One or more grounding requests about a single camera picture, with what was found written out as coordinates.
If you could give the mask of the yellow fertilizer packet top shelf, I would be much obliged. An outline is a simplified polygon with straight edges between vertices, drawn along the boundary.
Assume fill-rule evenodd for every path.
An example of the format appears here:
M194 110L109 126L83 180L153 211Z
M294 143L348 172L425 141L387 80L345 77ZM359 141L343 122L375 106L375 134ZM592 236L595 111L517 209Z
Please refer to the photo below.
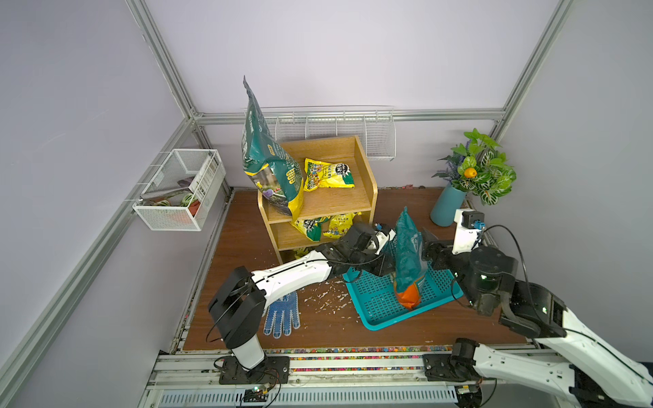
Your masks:
M350 167L346 163L325 163L309 158L305 159L304 191L310 192L319 188L352 189L355 180Z

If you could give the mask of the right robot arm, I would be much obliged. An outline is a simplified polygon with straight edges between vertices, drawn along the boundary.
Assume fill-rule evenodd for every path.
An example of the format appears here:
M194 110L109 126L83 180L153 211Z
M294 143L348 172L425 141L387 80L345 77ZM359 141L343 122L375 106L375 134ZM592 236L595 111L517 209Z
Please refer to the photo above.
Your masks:
M423 256L432 266L454 274L469 306L479 315L498 311L501 325L564 359L532 360L459 338L450 355L423 358L428 380L503 379L581 407L652 405L652 366L608 345L548 289L517 279L517 259L494 246L456 254L438 241L428 242Z

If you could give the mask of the dark green yellow fertilizer bag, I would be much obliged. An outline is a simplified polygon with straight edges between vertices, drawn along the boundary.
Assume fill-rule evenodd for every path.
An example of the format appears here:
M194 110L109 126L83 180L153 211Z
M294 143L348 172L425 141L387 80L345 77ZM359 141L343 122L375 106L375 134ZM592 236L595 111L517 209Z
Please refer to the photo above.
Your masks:
M304 205L301 166L272 136L248 83L244 82L243 87L248 96L241 138L243 171L272 207L296 220Z

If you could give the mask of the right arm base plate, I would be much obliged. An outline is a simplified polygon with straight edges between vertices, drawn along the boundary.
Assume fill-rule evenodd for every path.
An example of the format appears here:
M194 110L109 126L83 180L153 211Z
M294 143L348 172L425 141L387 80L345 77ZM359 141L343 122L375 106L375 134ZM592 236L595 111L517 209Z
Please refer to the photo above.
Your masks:
M459 355L423 355L424 375L429 382L478 382L481 375L474 370L474 360Z

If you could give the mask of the teal orange soil bag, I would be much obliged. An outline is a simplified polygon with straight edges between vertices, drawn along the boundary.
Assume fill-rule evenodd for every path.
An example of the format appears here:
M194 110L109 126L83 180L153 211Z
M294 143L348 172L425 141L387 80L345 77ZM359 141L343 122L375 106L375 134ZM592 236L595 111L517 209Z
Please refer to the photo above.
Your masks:
M429 263L423 257L422 233L407 207L396 222L395 262L394 290L397 301L406 309L415 309L421 303L421 286Z

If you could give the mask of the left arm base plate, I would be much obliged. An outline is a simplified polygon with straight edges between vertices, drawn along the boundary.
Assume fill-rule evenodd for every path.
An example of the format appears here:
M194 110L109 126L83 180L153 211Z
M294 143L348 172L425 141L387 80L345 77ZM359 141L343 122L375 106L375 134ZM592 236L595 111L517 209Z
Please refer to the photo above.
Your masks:
M289 357L265 357L253 369L244 368L233 355L214 361L221 385L286 384L290 374Z

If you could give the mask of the yellow green packet shelf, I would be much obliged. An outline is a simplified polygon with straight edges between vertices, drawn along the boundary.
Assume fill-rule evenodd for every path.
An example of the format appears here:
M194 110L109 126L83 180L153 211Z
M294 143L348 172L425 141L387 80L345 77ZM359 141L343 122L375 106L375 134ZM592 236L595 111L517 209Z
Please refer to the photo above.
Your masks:
M297 219L291 222L300 234L312 242L321 241L322 225L329 221L329 217L319 217L316 219Z

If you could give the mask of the teal plastic basket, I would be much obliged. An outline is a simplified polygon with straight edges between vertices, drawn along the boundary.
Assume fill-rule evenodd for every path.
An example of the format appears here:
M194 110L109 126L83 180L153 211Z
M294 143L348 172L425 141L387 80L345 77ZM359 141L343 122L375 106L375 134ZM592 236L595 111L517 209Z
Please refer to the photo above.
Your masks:
M378 277L351 269L344 279L355 310L370 331L393 326L464 296L450 270L435 270L433 267L428 268L420 284L420 303L413 309L400 304L389 275Z

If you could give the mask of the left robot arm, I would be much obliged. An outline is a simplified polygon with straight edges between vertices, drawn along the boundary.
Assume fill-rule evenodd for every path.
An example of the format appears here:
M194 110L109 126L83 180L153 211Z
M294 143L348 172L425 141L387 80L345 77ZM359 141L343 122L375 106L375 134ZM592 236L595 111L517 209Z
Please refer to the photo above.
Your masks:
M395 230L387 224L355 223L342 238L316 246L302 258L267 270L238 267L208 303L214 328L245 371L260 369L267 357L257 332L274 302L352 270L389 275L396 267L386 248L395 238Z

